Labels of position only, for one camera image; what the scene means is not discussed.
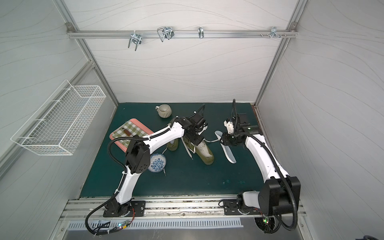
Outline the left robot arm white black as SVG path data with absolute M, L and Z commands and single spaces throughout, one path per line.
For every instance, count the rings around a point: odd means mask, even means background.
M 140 175 L 150 166 L 151 154 L 167 143 L 186 138 L 197 146 L 203 141 L 203 131 L 208 124 L 203 115 L 194 113 L 189 117 L 175 117 L 168 126 L 145 137 L 120 137 L 109 142 L 107 153 L 110 158 L 124 170 L 123 176 L 114 195 L 104 203 L 104 217 L 125 217 L 133 213 L 133 191 Z M 111 147 L 115 142 L 129 140 L 123 164 L 112 154 Z

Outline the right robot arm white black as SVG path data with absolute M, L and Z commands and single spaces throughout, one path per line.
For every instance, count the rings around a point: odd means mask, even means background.
M 224 121 L 227 131 L 215 134 L 220 141 L 227 160 L 235 164 L 232 146 L 244 145 L 254 157 L 264 180 L 260 191 L 246 191 L 238 195 L 240 213 L 259 211 L 265 216 L 283 214 L 297 215 L 301 183 L 291 177 L 276 160 L 265 137 L 257 126 L 252 126 L 246 114 L 235 114 Z

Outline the olive green shoe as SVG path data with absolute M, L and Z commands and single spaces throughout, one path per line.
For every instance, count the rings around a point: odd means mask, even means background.
M 179 139 L 172 140 L 167 143 L 166 149 L 162 152 L 164 154 L 167 150 L 174 152 L 179 146 Z
M 215 157 L 203 135 L 192 129 L 186 129 L 182 142 L 191 159 L 193 158 L 192 154 L 197 154 L 206 165 L 213 164 Z

